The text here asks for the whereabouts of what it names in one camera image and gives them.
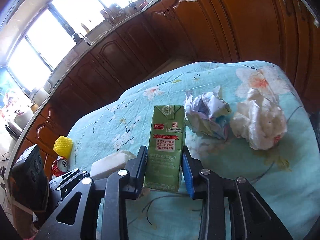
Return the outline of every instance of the metal screw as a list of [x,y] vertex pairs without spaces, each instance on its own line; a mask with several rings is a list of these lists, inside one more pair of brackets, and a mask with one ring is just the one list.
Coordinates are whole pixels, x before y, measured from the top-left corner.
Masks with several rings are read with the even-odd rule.
[[246,180],[244,177],[239,177],[239,178],[237,179],[237,182],[238,182],[238,183],[241,183],[241,184],[244,184],[246,181],[247,181],[247,180]]
[[125,176],[125,175],[127,175],[128,174],[128,171],[127,170],[119,170],[118,171],[118,175],[119,176]]
[[87,185],[91,182],[91,179],[89,177],[86,177],[84,179],[82,179],[82,184]]
[[201,174],[203,174],[203,175],[209,175],[210,174],[210,170],[209,169],[202,169],[201,170]]

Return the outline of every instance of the crumpled paper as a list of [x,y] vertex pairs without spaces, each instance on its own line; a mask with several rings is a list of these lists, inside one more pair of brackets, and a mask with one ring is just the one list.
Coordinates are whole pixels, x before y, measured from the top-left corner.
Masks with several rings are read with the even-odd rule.
[[286,118],[276,97],[266,98],[257,89],[250,89],[247,99],[237,104],[230,126],[236,137],[245,138],[255,150],[270,149],[287,132]]
[[185,111],[187,125],[193,132],[200,132],[219,139],[227,139],[228,130],[225,115],[231,113],[228,103],[223,101],[220,86],[211,92],[193,99],[191,91],[186,91]]

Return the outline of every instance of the carton top flap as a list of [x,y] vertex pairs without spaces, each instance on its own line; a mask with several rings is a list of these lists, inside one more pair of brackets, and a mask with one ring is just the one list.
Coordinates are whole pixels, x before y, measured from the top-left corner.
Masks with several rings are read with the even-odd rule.
[[167,119],[174,119],[175,113],[183,106],[179,105],[164,105],[155,106]]

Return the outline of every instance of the yellow foam fruit sleeve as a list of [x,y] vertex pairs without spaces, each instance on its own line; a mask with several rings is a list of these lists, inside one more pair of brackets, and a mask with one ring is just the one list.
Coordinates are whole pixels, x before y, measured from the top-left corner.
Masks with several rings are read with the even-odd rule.
[[72,139],[60,135],[55,141],[53,150],[61,157],[69,158],[73,147]]

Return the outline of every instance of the light blue floral tablecloth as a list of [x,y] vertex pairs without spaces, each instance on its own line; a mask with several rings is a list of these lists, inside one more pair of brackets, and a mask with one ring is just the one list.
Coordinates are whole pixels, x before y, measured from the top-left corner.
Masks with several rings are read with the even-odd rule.
[[[92,163],[120,149],[137,154],[140,145],[148,146],[154,105],[183,105],[185,90],[192,90],[197,96],[217,85],[222,87],[223,99],[233,112],[236,103],[245,100],[249,88],[272,90],[279,96],[288,132],[277,147],[255,151],[244,139],[235,138],[231,130],[229,139],[222,141],[194,134],[187,128],[186,145],[191,155],[221,177],[244,176],[251,180],[293,238],[302,239],[320,215],[319,149],[298,95],[280,68],[271,63],[197,62],[125,91],[118,101],[89,113],[73,126],[68,135],[74,142],[70,168],[90,170]],[[186,193],[184,184],[179,193]],[[165,197],[143,210],[160,196]],[[201,201],[156,191],[135,202],[127,201],[129,238],[196,240],[201,206]],[[100,218],[98,224],[99,238]]]

